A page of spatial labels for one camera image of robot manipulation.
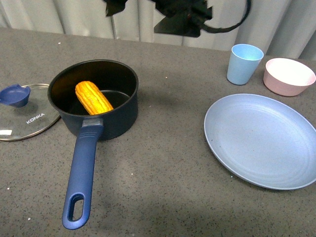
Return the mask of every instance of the plastic cup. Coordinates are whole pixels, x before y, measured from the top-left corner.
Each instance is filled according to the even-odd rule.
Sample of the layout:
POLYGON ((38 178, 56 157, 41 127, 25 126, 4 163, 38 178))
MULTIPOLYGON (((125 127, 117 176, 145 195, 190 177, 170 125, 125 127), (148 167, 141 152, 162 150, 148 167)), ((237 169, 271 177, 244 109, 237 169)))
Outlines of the plastic cup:
POLYGON ((232 47, 227 79, 236 85, 244 85, 258 67, 264 53, 249 44, 236 44, 232 47))

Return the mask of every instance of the pink bowl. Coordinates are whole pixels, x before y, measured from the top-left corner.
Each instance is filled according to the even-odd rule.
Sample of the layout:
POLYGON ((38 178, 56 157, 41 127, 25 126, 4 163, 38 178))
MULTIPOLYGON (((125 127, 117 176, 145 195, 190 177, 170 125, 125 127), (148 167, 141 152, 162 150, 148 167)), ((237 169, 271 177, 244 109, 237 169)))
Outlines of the pink bowl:
POLYGON ((269 90, 284 96, 302 93, 315 80, 315 73, 309 67, 287 58, 269 60, 263 76, 263 82, 269 90))

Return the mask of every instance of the corn on the cob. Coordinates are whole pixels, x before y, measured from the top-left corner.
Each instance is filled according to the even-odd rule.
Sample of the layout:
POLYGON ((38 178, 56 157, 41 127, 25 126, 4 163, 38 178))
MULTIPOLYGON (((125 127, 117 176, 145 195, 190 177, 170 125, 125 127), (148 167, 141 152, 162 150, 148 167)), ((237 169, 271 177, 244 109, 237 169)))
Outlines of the corn on the cob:
POLYGON ((113 109, 108 99, 90 81, 78 83, 76 85, 76 95, 90 115, 102 114, 113 109))

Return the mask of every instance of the table surface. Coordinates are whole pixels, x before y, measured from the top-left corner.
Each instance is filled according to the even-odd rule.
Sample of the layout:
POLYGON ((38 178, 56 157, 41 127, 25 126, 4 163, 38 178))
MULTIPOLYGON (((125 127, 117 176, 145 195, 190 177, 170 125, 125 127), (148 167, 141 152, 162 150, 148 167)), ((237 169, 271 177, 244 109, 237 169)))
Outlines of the table surface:
MULTIPOLYGON (((295 97, 269 91, 265 56, 249 83, 226 79, 229 52, 0 28, 0 88, 47 83, 63 69, 111 59, 139 78, 139 114, 97 144, 91 214, 61 222, 76 137, 58 120, 32 138, 0 142, 2 237, 316 236, 316 184, 276 191, 245 182, 211 152, 206 111, 237 93, 281 101, 316 127, 316 85, 295 97)), ((302 61, 314 72, 315 61, 302 61)))

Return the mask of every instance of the glass lid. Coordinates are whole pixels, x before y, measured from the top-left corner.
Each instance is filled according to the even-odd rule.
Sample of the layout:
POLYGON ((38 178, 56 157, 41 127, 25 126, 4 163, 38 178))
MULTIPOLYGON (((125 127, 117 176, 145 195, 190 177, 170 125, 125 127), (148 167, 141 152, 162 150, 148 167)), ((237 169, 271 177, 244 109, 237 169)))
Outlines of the glass lid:
POLYGON ((48 100, 48 86, 22 86, 31 89, 28 102, 23 107, 0 104, 0 141, 23 140, 45 131, 57 122, 60 116, 48 100))

